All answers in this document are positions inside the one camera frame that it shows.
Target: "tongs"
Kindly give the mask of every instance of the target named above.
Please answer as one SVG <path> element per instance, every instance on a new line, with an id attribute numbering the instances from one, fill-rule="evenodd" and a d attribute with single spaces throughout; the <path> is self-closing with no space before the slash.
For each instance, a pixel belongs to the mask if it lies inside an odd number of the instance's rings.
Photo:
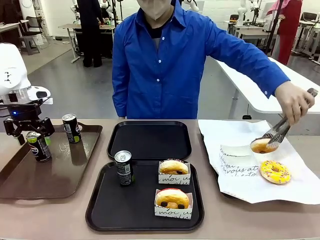
<path id="1" fill-rule="evenodd" d="M 308 90 L 308 93 L 310 93 L 314 98 L 318 95 L 318 91 L 314 88 L 310 88 Z M 278 122 L 272 129 L 267 131 L 263 136 L 262 139 L 270 139 L 268 144 L 266 145 L 267 148 L 273 148 L 276 149 L 279 147 L 279 145 L 283 142 L 285 139 L 285 136 L 287 135 L 290 125 L 288 123 L 288 118 L 285 116 L 280 122 Z"/>

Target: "hand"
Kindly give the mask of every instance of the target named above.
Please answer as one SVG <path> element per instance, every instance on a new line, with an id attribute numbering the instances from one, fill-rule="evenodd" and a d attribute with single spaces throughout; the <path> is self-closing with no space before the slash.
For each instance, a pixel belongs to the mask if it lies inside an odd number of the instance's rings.
<path id="1" fill-rule="evenodd" d="M 280 19 L 280 20 L 285 20 L 285 19 L 286 19 L 286 16 L 283 15 L 283 14 L 280 14 L 280 15 L 279 15 L 279 19 Z"/>
<path id="2" fill-rule="evenodd" d="M 315 104 L 315 98 L 307 91 L 286 81 L 275 90 L 275 97 L 281 105 L 289 124 L 296 124 L 300 117 L 307 114 L 308 109 Z"/>

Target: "black can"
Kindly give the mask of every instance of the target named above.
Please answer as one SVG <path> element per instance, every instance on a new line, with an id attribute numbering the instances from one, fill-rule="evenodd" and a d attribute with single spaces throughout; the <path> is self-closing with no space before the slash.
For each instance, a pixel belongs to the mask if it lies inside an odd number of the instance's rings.
<path id="1" fill-rule="evenodd" d="M 35 131 L 30 131 L 26 135 L 26 140 L 37 162 L 43 163 L 51 158 L 50 149 L 45 138 Z"/>
<path id="2" fill-rule="evenodd" d="M 75 114 L 67 114 L 62 117 L 62 121 L 69 143 L 76 144 L 80 142 L 81 134 L 78 126 L 77 116 Z"/>
<path id="3" fill-rule="evenodd" d="M 120 184 L 128 186 L 135 180 L 132 166 L 131 153 L 129 151 L 119 151 L 114 155 L 116 170 L 120 178 Z"/>

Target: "brown tray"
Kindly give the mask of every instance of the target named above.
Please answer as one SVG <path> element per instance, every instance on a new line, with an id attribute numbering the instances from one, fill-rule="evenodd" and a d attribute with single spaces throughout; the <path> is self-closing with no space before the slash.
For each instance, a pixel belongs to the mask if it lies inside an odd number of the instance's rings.
<path id="1" fill-rule="evenodd" d="M 24 144 L 0 172 L 0 199 L 59 199 L 74 194 L 103 129 L 79 125 L 82 140 L 76 144 L 68 142 L 63 125 L 54 126 L 49 146 L 52 159 L 47 162 L 36 162 Z"/>

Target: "can lid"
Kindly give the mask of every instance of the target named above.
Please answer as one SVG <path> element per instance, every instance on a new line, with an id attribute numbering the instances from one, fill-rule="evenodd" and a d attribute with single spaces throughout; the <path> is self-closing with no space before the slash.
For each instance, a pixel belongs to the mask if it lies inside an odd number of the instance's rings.
<path id="1" fill-rule="evenodd" d="M 75 114 L 66 114 L 62 117 L 63 121 L 71 121 L 75 119 L 77 116 Z"/>
<path id="2" fill-rule="evenodd" d="M 114 155 L 114 159 L 119 163 L 125 163 L 131 159 L 131 153 L 129 151 L 118 151 Z"/>
<path id="3" fill-rule="evenodd" d="M 35 139 L 35 138 L 38 138 L 40 137 L 41 134 L 38 133 L 38 132 L 35 132 L 35 131 L 30 131 L 26 134 L 26 139 Z"/>

